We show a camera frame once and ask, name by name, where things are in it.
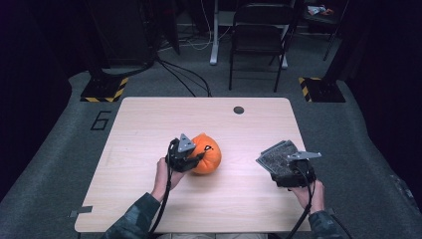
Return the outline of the person's left hand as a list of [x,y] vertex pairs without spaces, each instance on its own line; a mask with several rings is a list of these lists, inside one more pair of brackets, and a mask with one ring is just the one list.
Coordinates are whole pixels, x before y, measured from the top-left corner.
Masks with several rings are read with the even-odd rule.
[[[168,171],[167,171],[167,163],[165,162],[165,158],[162,157],[158,160],[156,165],[156,174],[153,189],[150,194],[158,201],[161,202],[164,198],[164,194],[166,191],[166,185],[168,179]],[[173,172],[171,175],[170,181],[170,189],[173,189],[178,185],[180,180],[184,177],[185,172]]]

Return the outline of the small colourful object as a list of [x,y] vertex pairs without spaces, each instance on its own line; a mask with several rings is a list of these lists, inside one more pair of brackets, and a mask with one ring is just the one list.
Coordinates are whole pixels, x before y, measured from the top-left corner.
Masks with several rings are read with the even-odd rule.
[[314,16],[314,15],[317,15],[317,14],[329,16],[329,15],[332,15],[334,13],[334,11],[332,9],[325,8],[323,5],[320,5],[320,6],[309,6],[308,7],[308,13],[311,16]]

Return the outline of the person's right hand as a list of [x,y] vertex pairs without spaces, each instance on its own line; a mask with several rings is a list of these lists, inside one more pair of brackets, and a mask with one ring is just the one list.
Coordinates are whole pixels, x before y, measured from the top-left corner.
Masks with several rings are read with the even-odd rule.
[[304,187],[291,187],[290,191],[295,195],[302,208],[311,205],[309,215],[325,210],[324,186],[321,181],[316,180],[311,184],[311,190]]

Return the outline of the orange pumpkin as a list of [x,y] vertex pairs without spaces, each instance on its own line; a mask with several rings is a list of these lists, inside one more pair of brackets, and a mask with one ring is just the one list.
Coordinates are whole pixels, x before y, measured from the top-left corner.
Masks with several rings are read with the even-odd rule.
[[200,133],[192,142],[196,145],[189,157],[197,156],[204,152],[203,158],[199,161],[193,171],[198,174],[209,174],[214,172],[221,163],[222,152],[218,143],[206,133]]

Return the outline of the white desk leg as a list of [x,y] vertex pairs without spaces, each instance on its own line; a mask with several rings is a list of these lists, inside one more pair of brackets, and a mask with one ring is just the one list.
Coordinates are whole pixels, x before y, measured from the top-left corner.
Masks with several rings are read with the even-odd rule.
[[210,65],[215,66],[218,63],[218,52],[219,52],[219,9],[218,9],[218,0],[214,0],[214,10],[213,10],[213,41],[212,41],[212,50],[210,55]]

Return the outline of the gray cloth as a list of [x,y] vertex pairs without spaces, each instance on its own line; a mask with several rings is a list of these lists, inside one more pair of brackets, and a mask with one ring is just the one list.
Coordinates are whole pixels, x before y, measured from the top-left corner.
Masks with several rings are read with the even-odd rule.
[[282,140],[261,152],[256,161],[276,176],[287,176],[293,172],[289,167],[288,156],[298,151],[290,140]]

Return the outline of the black cabinet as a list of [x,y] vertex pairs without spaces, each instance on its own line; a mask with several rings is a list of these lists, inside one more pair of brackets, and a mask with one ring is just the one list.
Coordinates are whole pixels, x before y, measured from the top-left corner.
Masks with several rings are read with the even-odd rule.
[[87,0],[111,66],[143,66],[152,62],[139,0]]

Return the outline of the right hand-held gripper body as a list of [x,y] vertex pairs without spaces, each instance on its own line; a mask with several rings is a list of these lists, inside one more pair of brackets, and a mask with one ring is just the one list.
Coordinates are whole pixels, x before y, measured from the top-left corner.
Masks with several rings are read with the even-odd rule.
[[298,151],[288,154],[281,164],[281,172],[272,173],[271,178],[278,187],[307,187],[317,177],[311,165],[311,158],[321,157],[320,152]]

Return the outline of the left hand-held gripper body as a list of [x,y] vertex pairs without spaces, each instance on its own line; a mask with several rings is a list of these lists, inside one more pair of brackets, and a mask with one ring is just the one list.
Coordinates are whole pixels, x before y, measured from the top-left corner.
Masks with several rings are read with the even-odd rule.
[[166,155],[166,161],[170,168],[178,172],[195,168],[192,166],[191,157],[189,157],[195,147],[196,145],[184,133],[180,135],[180,138],[173,139],[169,144]]

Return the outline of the black folding chair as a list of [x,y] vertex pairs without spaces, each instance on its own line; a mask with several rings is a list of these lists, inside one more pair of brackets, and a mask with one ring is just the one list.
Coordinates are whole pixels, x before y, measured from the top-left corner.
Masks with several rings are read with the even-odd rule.
[[248,3],[239,7],[232,22],[229,90],[232,90],[236,55],[271,57],[279,61],[273,92],[278,90],[283,59],[288,51],[295,9],[281,3]]

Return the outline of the black yellow striped stand base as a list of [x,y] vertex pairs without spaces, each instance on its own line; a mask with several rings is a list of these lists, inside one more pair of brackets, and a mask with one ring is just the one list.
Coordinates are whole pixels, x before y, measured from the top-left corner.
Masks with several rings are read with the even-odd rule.
[[299,78],[305,100],[309,103],[344,103],[336,83],[326,83],[321,78]]
[[121,97],[128,78],[106,80],[90,80],[81,93],[81,102],[113,103]]

